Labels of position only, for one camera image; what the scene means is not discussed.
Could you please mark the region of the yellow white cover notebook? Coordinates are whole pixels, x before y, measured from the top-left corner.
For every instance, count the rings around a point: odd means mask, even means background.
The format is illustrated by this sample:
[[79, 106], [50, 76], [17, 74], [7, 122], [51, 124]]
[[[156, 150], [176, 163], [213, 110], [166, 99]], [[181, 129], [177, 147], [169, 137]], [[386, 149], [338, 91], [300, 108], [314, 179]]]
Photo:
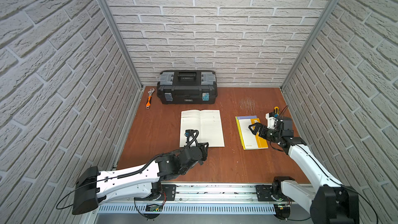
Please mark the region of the yellow white cover notebook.
[[260, 119], [241, 119], [239, 120], [242, 136], [244, 139], [245, 150], [268, 149], [268, 143], [265, 139], [255, 136], [249, 130], [249, 125], [260, 122]]

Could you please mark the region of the large white lined notebook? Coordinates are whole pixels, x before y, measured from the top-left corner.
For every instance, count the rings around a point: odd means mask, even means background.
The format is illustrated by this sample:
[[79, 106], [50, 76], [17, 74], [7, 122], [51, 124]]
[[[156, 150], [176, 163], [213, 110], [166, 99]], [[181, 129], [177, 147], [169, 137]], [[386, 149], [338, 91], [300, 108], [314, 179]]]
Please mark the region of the large white lined notebook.
[[197, 141], [209, 147], [225, 147], [220, 110], [188, 110], [181, 112], [180, 147], [187, 144], [186, 130], [198, 130]]

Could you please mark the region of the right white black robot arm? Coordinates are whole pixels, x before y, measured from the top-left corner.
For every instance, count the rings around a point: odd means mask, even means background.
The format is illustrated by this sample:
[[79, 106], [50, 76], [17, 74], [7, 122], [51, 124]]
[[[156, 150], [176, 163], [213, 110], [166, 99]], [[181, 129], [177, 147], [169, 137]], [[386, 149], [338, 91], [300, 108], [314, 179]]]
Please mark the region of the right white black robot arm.
[[312, 154], [305, 141], [294, 136], [293, 121], [281, 115], [268, 117], [273, 126], [259, 122], [249, 125], [255, 136], [277, 144], [309, 179], [311, 192], [290, 177], [276, 177], [273, 192], [283, 195], [305, 209], [314, 224], [358, 224], [361, 194], [343, 185]]

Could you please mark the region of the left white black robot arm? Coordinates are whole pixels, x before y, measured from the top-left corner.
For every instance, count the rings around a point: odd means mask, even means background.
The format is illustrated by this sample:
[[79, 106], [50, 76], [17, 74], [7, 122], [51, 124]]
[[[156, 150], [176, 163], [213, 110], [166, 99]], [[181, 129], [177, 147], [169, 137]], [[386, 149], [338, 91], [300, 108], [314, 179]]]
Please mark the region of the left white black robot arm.
[[99, 205], [117, 199], [156, 199], [162, 194], [161, 183], [185, 175], [208, 156], [208, 143], [196, 143], [172, 152], [156, 155], [142, 166], [117, 171], [99, 171], [90, 167], [75, 183], [72, 214], [93, 211]]

